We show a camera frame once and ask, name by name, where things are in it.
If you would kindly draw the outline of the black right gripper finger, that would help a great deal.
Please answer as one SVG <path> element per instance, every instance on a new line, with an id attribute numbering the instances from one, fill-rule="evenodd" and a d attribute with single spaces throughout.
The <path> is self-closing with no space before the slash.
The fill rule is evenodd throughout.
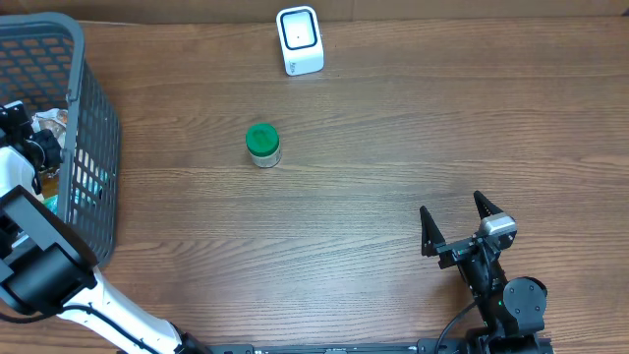
<path id="1" fill-rule="evenodd" d="M 480 219 L 503 213 L 503 210 L 492 203 L 481 191 L 475 191 L 473 197 Z"/>
<path id="2" fill-rule="evenodd" d="M 422 255 L 434 257 L 438 255 L 438 248 L 445 244 L 445 239 L 433 220 L 428 208 L 420 208 L 422 223 Z"/>

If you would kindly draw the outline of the beige clear snack pouch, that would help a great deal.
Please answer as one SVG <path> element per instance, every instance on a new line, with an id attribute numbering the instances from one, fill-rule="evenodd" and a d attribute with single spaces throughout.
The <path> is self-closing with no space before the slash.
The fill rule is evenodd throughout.
<path id="1" fill-rule="evenodd" d="M 52 108 L 32 115 L 31 126 L 37 133 L 42 130 L 50 130 L 61 148 L 65 146 L 67 133 L 68 111 L 66 109 Z"/>

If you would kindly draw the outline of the green lid white jar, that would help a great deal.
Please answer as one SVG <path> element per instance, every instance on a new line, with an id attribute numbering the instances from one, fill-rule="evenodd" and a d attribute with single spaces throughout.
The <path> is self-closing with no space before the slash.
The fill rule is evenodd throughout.
<path id="1" fill-rule="evenodd" d="M 253 163 L 271 168 L 281 159 L 281 143 L 276 129 L 268 123 L 251 126 L 246 134 L 246 146 Z"/>

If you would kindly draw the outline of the teal white packet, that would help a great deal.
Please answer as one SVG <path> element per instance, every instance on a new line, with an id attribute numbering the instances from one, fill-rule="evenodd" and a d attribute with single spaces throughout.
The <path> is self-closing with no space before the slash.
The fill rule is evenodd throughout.
<path id="1" fill-rule="evenodd" d="M 104 185 L 106 185 L 110 180 L 109 174 L 103 170 L 100 170 L 97 167 L 95 167 L 91 171 L 97 174 L 96 178 L 90 177 L 86 172 L 83 172 L 81 168 L 79 168 L 79 176 L 77 177 L 77 180 L 82 183 L 84 189 L 88 190 L 93 195 L 101 198 L 104 191 Z M 45 172 L 43 173 L 43 176 L 45 177 L 46 182 L 50 182 L 53 186 L 58 186 L 59 174 L 60 170 L 57 169 L 55 172 Z M 57 194 L 50 195 L 49 197 L 43 198 L 43 204 L 53 213 L 56 213 L 58 211 L 58 200 L 59 197 Z M 76 188 L 74 188 L 72 202 L 81 207 L 96 205 L 95 199 L 90 197 L 86 192 L 83 192 L 81 189 Z"/>

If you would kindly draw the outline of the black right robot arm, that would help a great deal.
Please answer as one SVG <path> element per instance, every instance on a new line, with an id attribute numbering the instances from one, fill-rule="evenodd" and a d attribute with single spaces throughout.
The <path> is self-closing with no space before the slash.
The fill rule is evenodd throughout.
<path id="1" fill-rule="evenodd" d="M 428 208 L 420 208 L 422 255 L 437 257 L 442 269 L 452 266 L 471 291 L 473 302 L 457 314 L 436 339 L 420 339 L 419 353 L 544 354 L 551 341 L 538 336 L 544 329 L 547 288 L 530 276 L 509 280 L 500 265 L 501 252 L 517 235 L 515 218 L 474 193 L 480 217 L 477 231 L 448 243 Z"/>

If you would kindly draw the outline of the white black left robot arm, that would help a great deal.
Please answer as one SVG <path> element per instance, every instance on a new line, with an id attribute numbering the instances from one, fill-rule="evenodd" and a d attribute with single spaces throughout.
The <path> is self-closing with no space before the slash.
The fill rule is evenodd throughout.
<path id="1" fill-rule="evenodd" d="M 205 353 L 189 333 L 143 310 L 109 283 L 87 243 L 39 199 L 50 158 L 21 101 L 1 108 L 1 299 L 4 322 L 53 317 L 82 325 L 124 353 Z"/>

